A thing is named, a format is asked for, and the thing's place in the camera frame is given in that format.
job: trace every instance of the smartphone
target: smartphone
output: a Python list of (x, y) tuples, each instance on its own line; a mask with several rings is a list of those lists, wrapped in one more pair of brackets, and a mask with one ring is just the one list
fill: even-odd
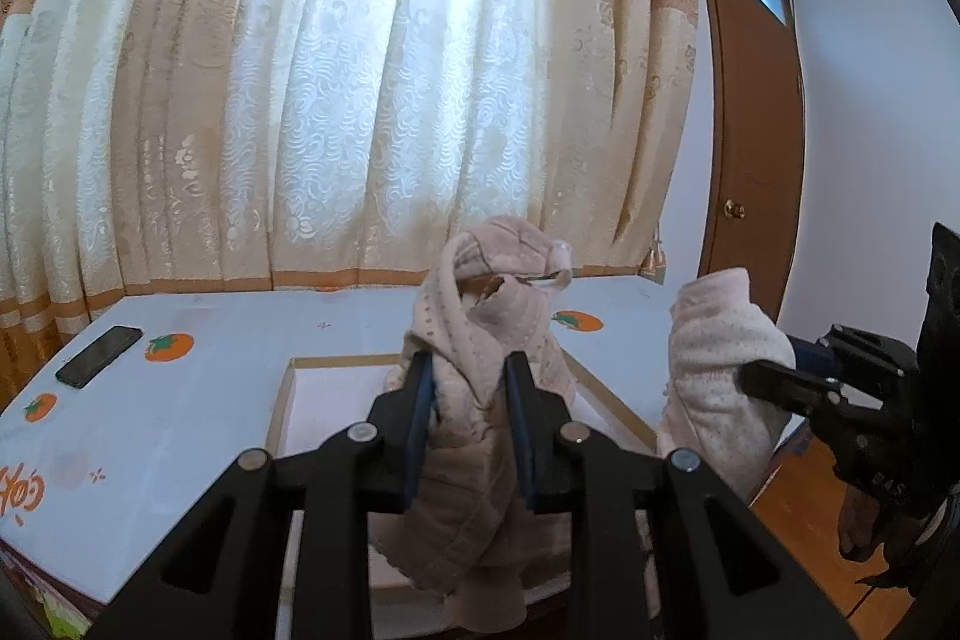
[(83, 389), (141, 336), (142, 330), (133, 326), (114, 326), (56, 370), (56, 379), (71, 389)]

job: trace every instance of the door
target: door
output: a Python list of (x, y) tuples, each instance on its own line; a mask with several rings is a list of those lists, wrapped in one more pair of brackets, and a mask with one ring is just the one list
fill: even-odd
[(803, 95), (792, 25), (761, 0), (707, 0), (714, 148), (700, 272), (745, 266), (776, 320), (793, 261), (803, 186)]

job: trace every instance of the table surface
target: table surface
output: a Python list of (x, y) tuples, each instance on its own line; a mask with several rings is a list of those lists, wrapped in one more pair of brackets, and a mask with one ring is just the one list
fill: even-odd
[[(603, 321), (595, 332), (553, 329), (560, 346), (651, 427), (668, 375), (667, 296), (639, 277), (582, 278), (555, 306)], [(0, 537), (66, 585), (107, 602), (224, 465), (264, 444), (291, 357), (396, 353), (415, 297), (413, 287), (381, 287), (123, 299), (0, 414), (0, 469), (22, 461), (24, 477), (42, 470), (48, 497), (71, 490), (70, 503), (48, 499), (19, 521), (8, 509)], [(56, 381), (59, 367), (117, 324), (141, 328), (144, 338), (84, 390)], [(165, 333), (190, 333), (195, 345), (176, 362), (144, 360), (146, 341)], [(23, 408), (41, 393), (56, 394), (56, 405), (27, 423)], [(107, 495), (113, 499), (103, 501)], [(92, 542), (102, 540), (109, 545)]]

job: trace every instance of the white wall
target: white wall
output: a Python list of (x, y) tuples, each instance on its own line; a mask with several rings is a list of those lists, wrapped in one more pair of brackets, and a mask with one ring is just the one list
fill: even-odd
[(713, 162), (713, 58), (707, 0), (700, 0), (696, 47), (690, 105), (661, 214), (661, 240), (667, 256), (664, 288), (671, 298), (697, 276), (707, 224)]
[(960, 25), (945, 0), (795, 3), (808, 157), (779, 325), (915, 344), (933, 223), (960, 229)]

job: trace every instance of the floral patterned curtain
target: floral patterned curtain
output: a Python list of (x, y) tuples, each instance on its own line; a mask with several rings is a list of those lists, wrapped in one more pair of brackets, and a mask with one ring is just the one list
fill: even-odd
[(494, 214), (635, 272), (696, 10), (0, 0), (0, 389), (123, 295), (415, 283)]

